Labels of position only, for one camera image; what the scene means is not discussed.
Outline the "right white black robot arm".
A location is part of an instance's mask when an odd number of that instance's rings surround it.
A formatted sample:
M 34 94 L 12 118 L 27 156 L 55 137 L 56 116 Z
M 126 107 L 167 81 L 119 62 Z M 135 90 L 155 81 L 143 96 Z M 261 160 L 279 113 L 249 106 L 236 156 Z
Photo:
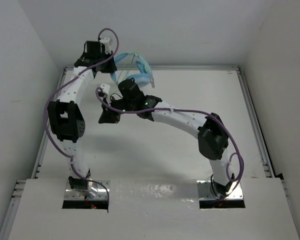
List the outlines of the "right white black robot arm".
M 219 197 L 228 193 L 235 181 L 226 153 L 230 135 L 218 114 L 175 108 L 157 96 L 145 95 L 133 79 L 124 80 L 118 89 L 119 99 L 111 97 L 103 86 L 96 89 L 102 104 L 99 123 L 115 124 L 121 115 L 131 114 L 190 134 L 197 139 L 199 153 L 209 160 L 215 193 Z

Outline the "light blue headphones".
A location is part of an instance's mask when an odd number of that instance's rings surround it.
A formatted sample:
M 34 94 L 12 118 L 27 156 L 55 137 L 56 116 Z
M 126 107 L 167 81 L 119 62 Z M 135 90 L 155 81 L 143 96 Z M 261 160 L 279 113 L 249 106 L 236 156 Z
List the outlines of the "light blue headphones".
M 155 80 L 153 76 L 152 69 L 149 63 L 137 52 L 124 52 L 115 57 L 114 61 L 118 64 L 124 58 L 132 56 L 131 62 L 135 60 L 135 65 L 139 71 L 139 73 L 134 73 L 128 75 L 129 71 L 127 70 L 124 78 L 120 81 L 116 75 L 116 72 L 111 73 L 110 77 L 115 84 L 121 83 L 123 80 L 134 79 L 134 82 L 138 85 L 139 88 L 143 88 L 147 85 L 151 85 L 152 88 L 155 88 Z

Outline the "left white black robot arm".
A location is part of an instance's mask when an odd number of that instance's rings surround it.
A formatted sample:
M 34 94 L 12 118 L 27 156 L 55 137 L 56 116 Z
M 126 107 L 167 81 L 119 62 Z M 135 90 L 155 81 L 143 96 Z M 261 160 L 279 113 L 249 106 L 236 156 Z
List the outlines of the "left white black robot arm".
M 81 56 L 74 63 L 71 79 L 63 85 L 56 100 L 49 101 L 47 106 L 51 132 L 69 158 L 69 185 L 78 192 L 88 192 L 91 187 L 90 169 L 79 150 L 86 128 L 80 103 L 97 72 L 112 74 L 116 70 L 110 37 L 86 41 Z

